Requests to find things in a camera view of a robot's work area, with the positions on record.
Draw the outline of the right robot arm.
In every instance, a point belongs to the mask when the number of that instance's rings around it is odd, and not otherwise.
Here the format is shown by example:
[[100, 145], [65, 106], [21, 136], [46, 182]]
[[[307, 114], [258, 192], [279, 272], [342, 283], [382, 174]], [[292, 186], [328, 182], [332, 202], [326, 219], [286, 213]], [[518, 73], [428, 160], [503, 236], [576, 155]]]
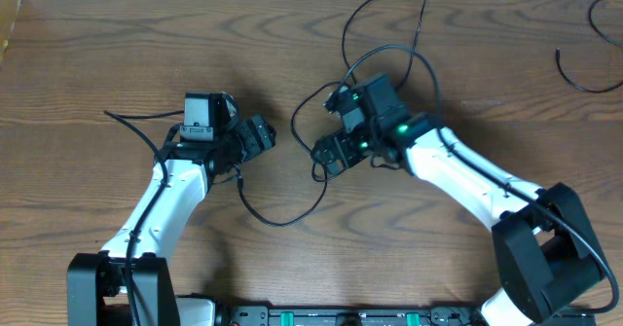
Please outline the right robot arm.
[[311, 156], [330, 176], [381, 156], [468, 210], [491, 232], [501, 287], [479, 308], [486, 325], [536, 325], [610, 279], [577, 193], [517, 178], [466, 147], [430, 114], [412, 113], [385, 75], [339, 87], [324, 103], [343, 126]]

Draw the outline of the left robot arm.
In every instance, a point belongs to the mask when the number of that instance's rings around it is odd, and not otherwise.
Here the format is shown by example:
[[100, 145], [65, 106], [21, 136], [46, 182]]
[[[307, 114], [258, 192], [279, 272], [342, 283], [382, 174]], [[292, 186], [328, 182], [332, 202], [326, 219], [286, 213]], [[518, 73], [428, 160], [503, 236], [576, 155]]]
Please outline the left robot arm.
[[152, 178], [119, 231], [67, 269], [71, 325], [218, 325], [227, 313], [209, 298], [174, 293], [168, 264], [191, 214], [215, 177], [275, 145], [263, 117], [244, 120], [225, 92], [188, 92], [184, 120], [156, 148]]

